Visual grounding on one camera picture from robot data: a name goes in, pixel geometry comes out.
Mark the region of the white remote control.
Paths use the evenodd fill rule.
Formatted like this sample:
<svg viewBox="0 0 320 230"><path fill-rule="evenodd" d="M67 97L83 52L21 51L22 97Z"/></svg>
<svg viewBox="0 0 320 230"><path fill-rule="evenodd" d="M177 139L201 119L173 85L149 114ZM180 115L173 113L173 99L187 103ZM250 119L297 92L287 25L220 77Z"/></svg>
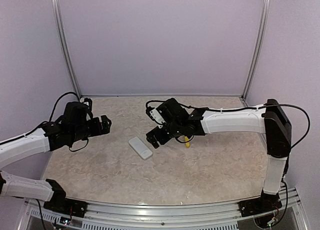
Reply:
<svg viewBox="0 0 320 230"><path fill-rule="evenodd" d="M130 139L128 144L143 160L146 160L153 155L153 152L139 137Z"/></svg>

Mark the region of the yellow handled screwdriver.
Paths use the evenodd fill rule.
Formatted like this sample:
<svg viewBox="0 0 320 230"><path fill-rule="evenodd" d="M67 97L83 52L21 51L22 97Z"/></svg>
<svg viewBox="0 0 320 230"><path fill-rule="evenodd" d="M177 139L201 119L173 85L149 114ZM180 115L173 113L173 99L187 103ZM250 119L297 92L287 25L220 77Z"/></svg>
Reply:
<svg viewBox="0 0 320 230"><path fill-rule="evenodd" d="M190 141L192 140L192 138L189 138L187 136L184 136L184 144L187 148L189 148L191 146Z"/></svg>

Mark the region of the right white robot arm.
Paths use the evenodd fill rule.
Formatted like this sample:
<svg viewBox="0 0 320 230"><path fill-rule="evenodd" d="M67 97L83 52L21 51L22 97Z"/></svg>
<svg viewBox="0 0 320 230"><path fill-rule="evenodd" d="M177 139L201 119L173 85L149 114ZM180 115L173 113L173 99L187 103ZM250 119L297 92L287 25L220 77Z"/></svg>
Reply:
<svg viewBox="0 0 320 230"><path fill-rule="evenodd" d="M187 112L189 107L174 98L159 100L156 108L151 107L151 103L145 104L145 112L157 127L146 134L146 139L154 148L181 136L191 140L195 136L223 132L264 134L268 163L261 196L255 206L260 212L266 212L279 200L292 149L292 126L276 100L269 99L266 104L238 109L193 107L192 113Z"/></svg>

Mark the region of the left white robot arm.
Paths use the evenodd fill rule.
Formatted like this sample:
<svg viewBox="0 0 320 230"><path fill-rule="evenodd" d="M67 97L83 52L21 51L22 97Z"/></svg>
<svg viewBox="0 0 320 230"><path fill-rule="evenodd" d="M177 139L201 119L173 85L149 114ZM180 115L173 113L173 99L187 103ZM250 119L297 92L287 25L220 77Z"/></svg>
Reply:
<svg viewBox="0 0 320 230"><path fill-rule="evenodd" d="M94 117L92 103L69 102L63 115L55 121L40 123L28 133L5 140L0 144L0 166L6 167L27 157L71 148L77 141L88 141L91 137L110 133L112 121L106 116ZM55 180L33 180L7 172L0 173L0 195L2 197L29 198L44 201L63 213L70 208L66 192Z"/></svg>

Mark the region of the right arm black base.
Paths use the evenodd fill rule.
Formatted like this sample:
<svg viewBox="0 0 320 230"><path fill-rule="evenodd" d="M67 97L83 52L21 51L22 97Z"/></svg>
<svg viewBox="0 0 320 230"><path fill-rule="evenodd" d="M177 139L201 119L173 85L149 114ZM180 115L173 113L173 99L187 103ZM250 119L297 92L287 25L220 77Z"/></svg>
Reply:
<svg viewBox="0 0 320 230"><path fill-rule="evenodd" d="M248 217L278 210L282 207L282 203L279 193L269 195L262 192L258 198L240 201L238 206L241 216Z"/></svg>

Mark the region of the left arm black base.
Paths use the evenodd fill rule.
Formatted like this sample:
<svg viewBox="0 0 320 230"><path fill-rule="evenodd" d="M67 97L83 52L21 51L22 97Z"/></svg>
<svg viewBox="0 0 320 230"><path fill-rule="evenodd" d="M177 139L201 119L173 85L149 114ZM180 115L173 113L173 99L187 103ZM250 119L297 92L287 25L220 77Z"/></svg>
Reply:
<svg viewBox="0 0 320 230"><path fill-rule="evenodd" d="M69 199L66 192L58 182L46 179L53 190L53 195L49 201L44 202L43 207L47 210L69 215L71 217L84 218L88 203L80 200Z"/></svg>

